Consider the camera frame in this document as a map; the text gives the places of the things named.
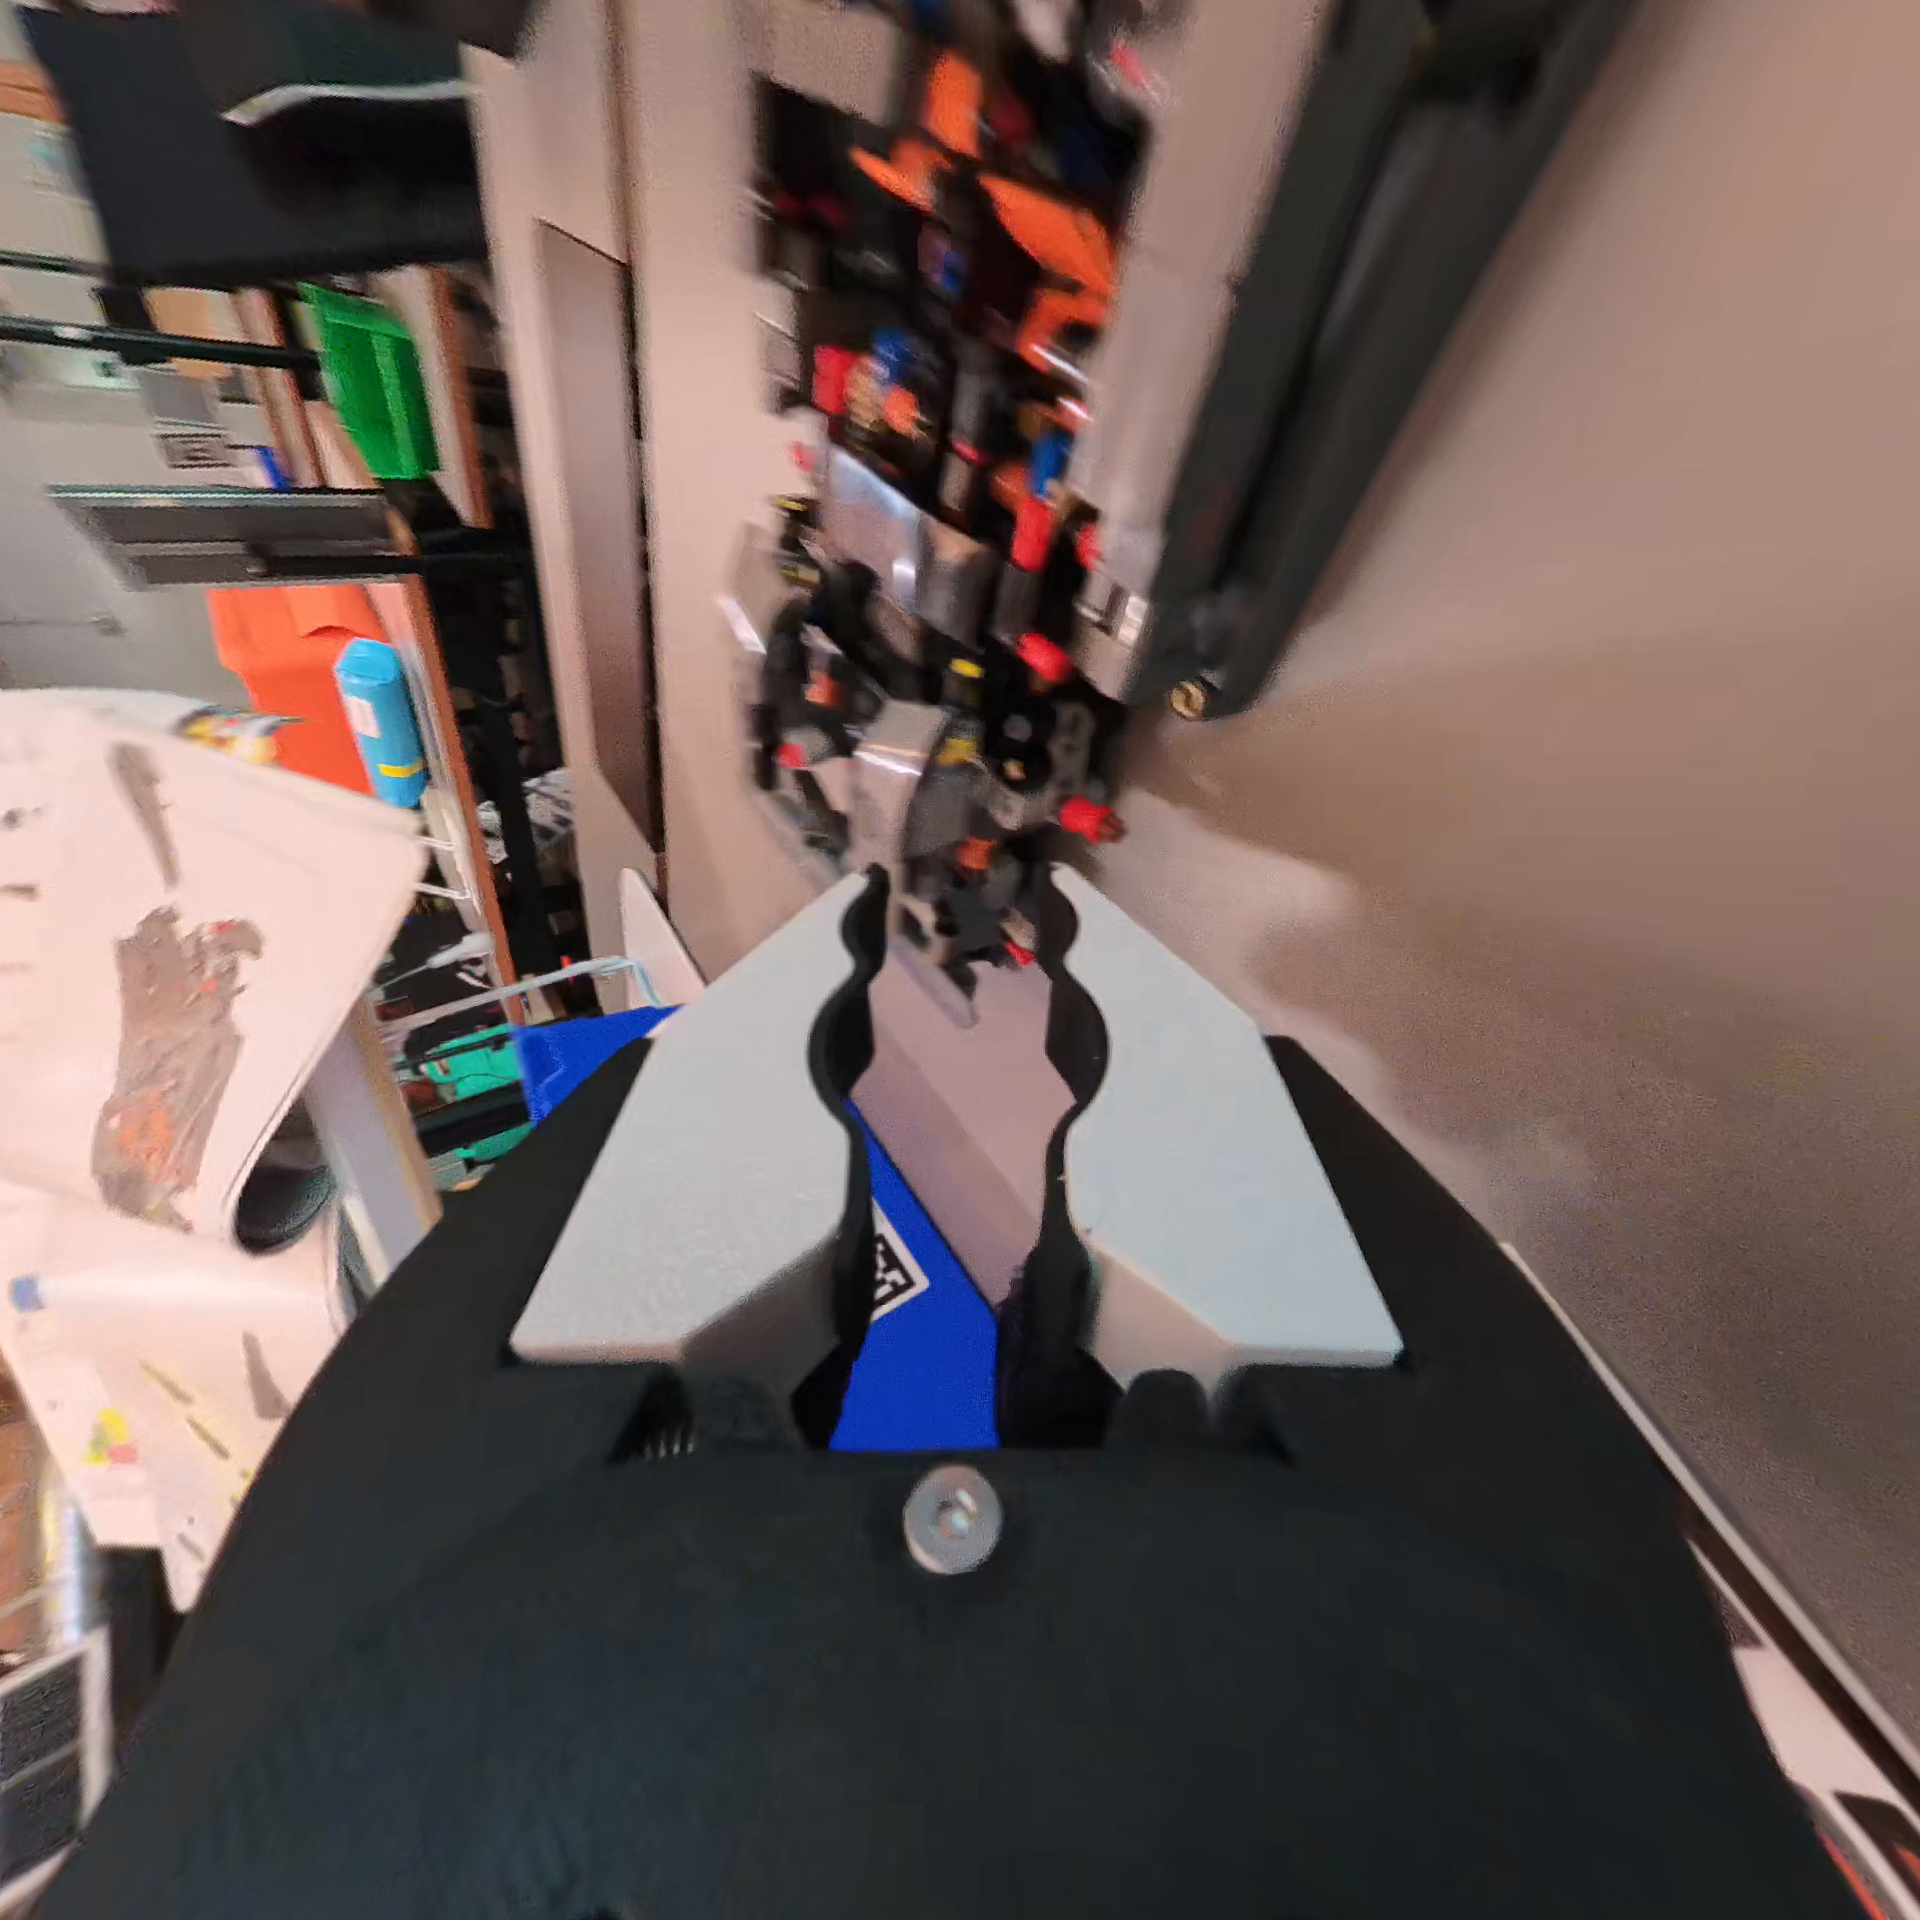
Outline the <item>blue roll pouch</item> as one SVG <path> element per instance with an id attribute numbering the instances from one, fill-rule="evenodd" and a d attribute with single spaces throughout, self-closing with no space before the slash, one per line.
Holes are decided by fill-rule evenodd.
<path id="1" fill-rule="evenodd" d="M 351 635 L 331 673 L 368 790 L 398 810 L 419 810 L 428 788 L 425 746 L 400 655 L 384 641 Z"/>

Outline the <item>blue bin with square tag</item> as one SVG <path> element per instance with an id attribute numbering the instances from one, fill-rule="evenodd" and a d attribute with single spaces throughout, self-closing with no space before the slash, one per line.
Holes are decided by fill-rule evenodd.
<path id="1" fill-rule="evenodd" d="M 592 1073 L 673 1018 L 667 1005 L 527 1025 L 521 1090 L 544 1122 Z M 995 1450 L 996 1319 L 868 1122 L 875 1297 L 831 1450 L 934 1453 Z"/>

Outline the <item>black chair with white piping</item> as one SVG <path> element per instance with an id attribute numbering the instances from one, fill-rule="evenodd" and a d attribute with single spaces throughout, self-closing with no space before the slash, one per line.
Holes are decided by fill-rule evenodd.
<path id="1" fill-rule="evenodd" d="M 488 249 L 468 50 L 538 4 L 15 4 L 75 141 L 107 262 L 238 290 Z"/>

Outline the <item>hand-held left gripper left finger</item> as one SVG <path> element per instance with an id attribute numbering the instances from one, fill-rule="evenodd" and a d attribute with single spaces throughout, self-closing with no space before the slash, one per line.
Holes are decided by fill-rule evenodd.
<path id="1" fill-rule="evenodd" d="M 873 1321 L 873 1174 L 852 1090 L 890 881 L 852 874 L 673 1012 L 512 1329 L 534 1365 L 743 1382 L 810 1444 Z"/>

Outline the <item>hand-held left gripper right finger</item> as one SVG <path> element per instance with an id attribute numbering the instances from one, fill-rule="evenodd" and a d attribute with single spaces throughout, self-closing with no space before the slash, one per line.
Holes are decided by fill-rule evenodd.
<path id="1" fill-rule="evenodd" d="M 1403 1334 L 1265 1030 L 1083 874 L 1038 892 L 1047 1063 L 1070 1093 L 999 1313 L 1001 1433 L 1103 1433 L 1183 1375 L 1385 1369 Z"/>

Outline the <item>dark grey desk rail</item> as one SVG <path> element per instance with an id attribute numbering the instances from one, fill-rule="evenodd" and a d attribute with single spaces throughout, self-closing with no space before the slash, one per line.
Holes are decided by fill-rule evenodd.
<path id="1" fill-rule="evenodd" d="M 378 491 L 50 486 L 49 498 L 139 593 L 362 585 L 419 571 Z"/>

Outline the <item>orange bag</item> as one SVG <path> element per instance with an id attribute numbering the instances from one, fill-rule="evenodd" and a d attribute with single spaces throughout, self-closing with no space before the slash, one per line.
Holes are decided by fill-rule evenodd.
<path id="1" fill-rule="evenodd" d="M 276 766 L 368 798 L 335 665 L 355 637 L 384 641 L 368 589 L 355 583 L 209 589 L 218 659 L 259 714 L 276 715 Z"/>

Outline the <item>open instruction booklet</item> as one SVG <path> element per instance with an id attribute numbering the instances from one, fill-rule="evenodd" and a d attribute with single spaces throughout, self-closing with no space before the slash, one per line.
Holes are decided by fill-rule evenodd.
<path id="1" fill-rule="evenodd" d="M 416 898 L 396 807 L 95 690 L 3 715 L 6 1362 L 102 1547 L 187 1614 L 348 1325 L 339 1205 L 243 1195 Z"/>

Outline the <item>green plastic bin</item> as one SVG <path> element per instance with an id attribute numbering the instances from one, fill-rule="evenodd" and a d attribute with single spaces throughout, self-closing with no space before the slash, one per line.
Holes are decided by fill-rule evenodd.
<path id="1" fill-rule="evenodd" d="M 410 327 L 360 294 L 316 281 L 297 290 L 328 399 L 374 477 L 431 477 L 442 467 L 442 451 Z"/>

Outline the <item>grey lego car model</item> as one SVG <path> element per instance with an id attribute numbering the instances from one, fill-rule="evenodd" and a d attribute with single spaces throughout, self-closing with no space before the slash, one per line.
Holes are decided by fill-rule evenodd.
<path id="1" fill-rule="evenodd" d="M 770 4 L 753 225 L 800 484 L 724 611 L 753 783 L 961 1025 L 1038 958 L 1038 869 L 1122 837 L 1116 700 L 1072 659 L 1070 486 L 1144 140 L 1088 4 Z"/>

